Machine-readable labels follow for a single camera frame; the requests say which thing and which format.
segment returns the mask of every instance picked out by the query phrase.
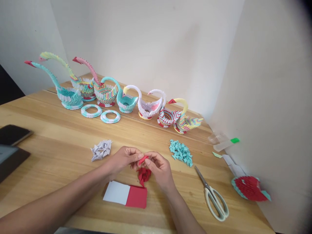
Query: origami ring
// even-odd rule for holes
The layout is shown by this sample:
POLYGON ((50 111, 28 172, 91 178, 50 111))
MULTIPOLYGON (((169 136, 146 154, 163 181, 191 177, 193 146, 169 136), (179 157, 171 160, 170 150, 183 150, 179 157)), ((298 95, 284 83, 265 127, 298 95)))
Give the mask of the origami ring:
POLYGON ((101 120, 104 122, 104 123, 106 123, 106 124, 115 124, 115 123, 117 123, 117 122, 119 122, 119 120, 120 120, 120 114, 117 112, 117 111, 115 111, 115 110, 107 110, 107 111, 104 111, 102 114, 101 114, 101 120), (114 113, 115 115, 116 115, 116 118, 115 119, 109 119, 109 118, 107 118, 106 117, 106 114, 108 114, 108 113, 114 113))
POLYGON ((85 105, 84 107, 81 108, 81 114, 86 117, 86 118, 95 118, 98 117, 100 114, 102 114, 103 110, 102 108, 100 108, 98 105, 94 105, 94 104, 88 104, 85 105), (97 112, 95 113, 88 113, 86 110, 88 108, 94 107, 97 109, 97 112))

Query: smartphone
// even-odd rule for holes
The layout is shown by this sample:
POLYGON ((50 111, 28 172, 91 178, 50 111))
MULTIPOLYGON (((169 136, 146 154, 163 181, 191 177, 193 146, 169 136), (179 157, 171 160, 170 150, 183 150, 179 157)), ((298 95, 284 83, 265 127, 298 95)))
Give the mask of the smartphone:
POLYGON ((32 134, 33 131, 9 124, 0 128, 0 144, 14 146, 32 134))

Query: red and white paper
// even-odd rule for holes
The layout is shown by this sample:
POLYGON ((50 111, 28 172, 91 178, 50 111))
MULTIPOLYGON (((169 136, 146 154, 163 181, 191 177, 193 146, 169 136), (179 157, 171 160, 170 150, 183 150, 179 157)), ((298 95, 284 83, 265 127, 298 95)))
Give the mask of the red and white paper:
POLYGON ((147 189, 125 185, 116 181, 108 184, 103 201, 115 202, 128 207, 146 208, 147 189))

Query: red paper sheet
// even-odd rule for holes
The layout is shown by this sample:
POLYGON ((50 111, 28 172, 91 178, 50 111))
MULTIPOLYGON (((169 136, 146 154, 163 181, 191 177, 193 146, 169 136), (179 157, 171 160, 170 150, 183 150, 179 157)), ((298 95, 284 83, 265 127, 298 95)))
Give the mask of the red paper sheet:
POLYGON ((146 200, 147 200, 146 188, 130 185, 130 190, 129 190, 129 195, 128 195, 126 206, 145 209, 146 200))

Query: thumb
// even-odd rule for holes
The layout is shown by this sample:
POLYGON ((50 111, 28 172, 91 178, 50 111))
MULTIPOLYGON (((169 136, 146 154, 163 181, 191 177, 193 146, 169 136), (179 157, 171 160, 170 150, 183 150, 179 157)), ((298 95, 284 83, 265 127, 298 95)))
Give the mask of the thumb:
POLYGON ((152 173, 155 174, 158 172, 157 166, 151 160, 145 159, 144 162, 146 163, 147 167, 152 171, 152 173))
POLYGON ((139 153, 139 154, 133 154, 131 155, 130 157, 130 162, 136 162, 136 161, 139 161, 140 159, 142 159, 144 157, 144 154, 142 153, 139 153))

